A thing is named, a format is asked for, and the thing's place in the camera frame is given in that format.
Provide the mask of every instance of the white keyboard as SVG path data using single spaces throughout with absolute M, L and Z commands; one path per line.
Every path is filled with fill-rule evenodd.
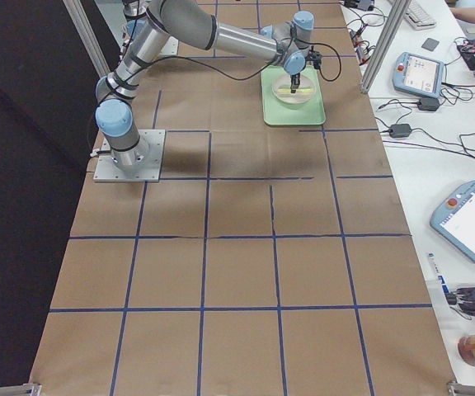
M 432 29 L 435 27 L 434 18 L 432 18 L 428 12 L 426 12 L 425 9 L 416 2 L 416 0 L 410 2 L 410 7 L 407 9 L 404 19 L 406 19 L 416 31 Z

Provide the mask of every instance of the white mounting plate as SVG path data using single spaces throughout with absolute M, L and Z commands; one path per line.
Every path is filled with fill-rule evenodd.
M 161 176 L 162 153 L 165 130 L 139 130 L 140 138 L 149 143 L 149 152 L 143 166 L 134 172 L 125 172 L 113 162 L 110 154 L 102 154 L 96 163 L 95 182 L 158 182 Z M 110 145 L 104 139 L 102 151 L 109 151 Z
M 159 56 L 177 55 L 179 50 L 179 40 L 175 37 L 170 37 L 166 44 L 162 47 Z

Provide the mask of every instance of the white desk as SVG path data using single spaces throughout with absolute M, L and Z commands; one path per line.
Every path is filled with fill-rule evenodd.
M 418 2 L 437 20 L 438 26 L 431 30 L 414 31 L 404 21 L 383 61 L 374 85 L 369 90 L 375 116 L 388 125 L 395 123 L 401 115 L 407 113 L 407 110 L 400 106 L 388 106 L 382 110 L 378 107 L 390 98 L 403 100 L 413 98 L 406 93 L 395 91 L 391 84 L 395 60 L 402 52 L 412 52 L 446 63 L 459 56 L 454 39 L 462 36 L 463 32 L 444 1 L 418 0 Z M 390 3 L 387 0 L 377 0 L 376 6 L 388 15 Z M 346 9 L 344 16 L 346 21 L 355 19 L 355 14 Z M 365 20 L 375 23 L 379 18 L 368 16 Z M 354 22 L 350 26 L 358 28 L 358 25 Z M 366 28 L 363 39 L 375 45 L 380 30 L 376 27 Z M 428 37 L 440 42 L 434 52 L 421 48 L 421 44 Z M 448 67 L 446 81 L 475 84 L 475 78 L 461 59 Z M 438 139 L 457 143 L 460 134 L 475 132 L 475 97 L 469 102 L 459 101 L 455 106 L 444 105 L 436 113 L 414 109 L 411 115 L 400 122 L 408 123 L 412 128 L 423 128 Z M 380 123 L 379 128 L 386 129 Z M 383 139 L 392 140 L 387 135 L 384 135 Z M 418 131 L 403 141 L 442 147 Z M 385 144 L 385 148 L 456 380 L 460 384 L 475 386 L 475 367 L 466 364 L 457 351 L 459 338 L 475 334 L 475 318 L 472 321 L 465 320 L 449 309 L 441 284 L 436 280 L 435 270 L 427 260 L 427 253 L 433 252 L 451 290 L 460 286 L 475 285 L 475 264 L 446 242 L 429 225 L 431 213 L 446 195 L 460 184 L 475 179 L 475 161 L 452 153 L 399 144 Z

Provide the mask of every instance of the robotic arm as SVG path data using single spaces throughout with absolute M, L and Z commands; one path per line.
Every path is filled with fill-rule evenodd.
M 136 18 L 143 8 L 139 1 L 124 0 L 125 15 Z M 314 17 L 297 12 L 292 21 L 261 30 L 261 35 L 217 21 L 195 0 L 151 0 L 148 22 L 135 37 L 115 71 L 96 86 L 96 122 L 111 146 L 111 157 L 120 169 L 129 171 L 143 163 L 148 144 L 134 125 L 129 104 L 135 98 L 142 70 L 152 64 L 170 36 L 203 50 L 213 48 L 265 60 L 283 66 L 291 76 L 291 90 L 309 60 L 321 55 L 309 47 Z

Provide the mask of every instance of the black wall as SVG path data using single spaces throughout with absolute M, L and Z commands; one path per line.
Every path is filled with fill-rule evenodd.
M 114 68 L 118 46 L 94 2 L 82 3 Z M 0 386 L 29 379 L 82 189 L 97 79 L 61 0 L 0 0 Z

